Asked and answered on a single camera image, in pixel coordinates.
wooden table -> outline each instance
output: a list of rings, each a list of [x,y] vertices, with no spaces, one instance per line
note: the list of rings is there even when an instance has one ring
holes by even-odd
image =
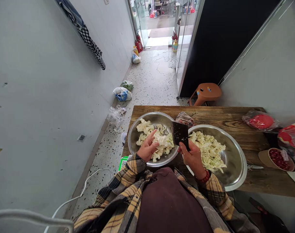
[[[258,152],[269,149],[270,146],[263,133],[256,132],[242,121],[242,116],[250,110],[265,112],[260,107],[134,106],[129,129],[136,119],[148,112],[163,112],[173,119],[180,112],[186,112],[194,119],[196,125],[213,125],[228,132],[241,146],[248,164],[265,167],[248,170],[246,180],[238,190],[295,197],[295,182],[290,176],[284,171],[267,168],[259,160]],[[122,156],[129,154],[128,144],[125,143]],[[174,159],[174,165],[187,179],[193,178],[181,156]]]

terrazzo floor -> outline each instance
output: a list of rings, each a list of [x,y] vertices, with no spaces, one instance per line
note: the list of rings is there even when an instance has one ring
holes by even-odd
[[[117,132],[108,125],[96,153],[89,174],[100,168],[110,170],[112,176],[117,173],[123,145],[121,134],[128,131],[134,105],[170,105],[187,106],[187,99],[177,100],[177,80],[175,74],[175,56],[172,50],[143,51],[141,63],[133,64],[127,80],[134,83],[132,100],[118,102],[127,110]],[[99,171],[88,180],[83,196],[78,199],[72,219],[86,207],[93,204],[96,194],[110,181],[107,171]]]

cauliflower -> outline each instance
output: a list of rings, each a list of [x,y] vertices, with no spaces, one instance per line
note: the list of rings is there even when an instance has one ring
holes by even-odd
[[[142,146],[142,144],[145,141],[145,139],[147,139],[147,135],[141,133],[140,136],[139,136],[139,140],[137,141],[137,145],[138,146]]]
[[[137,126],[138,132],[144,132],[147,136],[154,130],[154,126],[150,121],[145,121],[143,118],[140,119],[141,123]]]
[[[145,121],[144,119],[140,119],[141,123],[137,126],[138,132],[143,132],[139,136],[139,140],[136,142],[138,146],[141,146],[143,142],[146,140],[147,136],[154,130],[154,126],[150,121]],[[153,142],[158,142],[159,146],[157,150],[152,155],[153,162],[157,162],[157,159],[160,159],[164,153],[169,154],[172,148],[174,147],[173,144],[173,137],[172,134],[163,135],[166,128],[162,124],[157,124],[157,131],[154,134],[155,139]]]
[[[220,144],[213,136],[204,135],[200,131],[193,132],[189,139],[200,148],[202,164],[206,169],[212,172],[221,170],[224,173],[222,167],[227,166],[221,159],[220,153],[226,149],[225,145]]]

red plastic bag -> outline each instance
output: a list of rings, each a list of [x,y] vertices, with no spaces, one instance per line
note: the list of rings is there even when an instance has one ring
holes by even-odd
[[[249,111],[245,116],[242,117],[242,120],[252,128],[267,133],[279,127],[280,125],[280,122],[275,120],[271,115],[260,111]]]
[[[295,161],[295,124],[287,126],[280,130],[278,134],[278,144],[286,150]]]

red beaded bracelet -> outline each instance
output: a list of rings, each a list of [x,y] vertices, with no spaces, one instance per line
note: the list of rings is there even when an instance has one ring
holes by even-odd
[[[205,178],[203,178],[202,180],[200,180],[201,183],[206,183],[209,180],[209,178],[210,178],[209,171],[207,169],[205,171],[206,171],[206,176],[205,176]]]

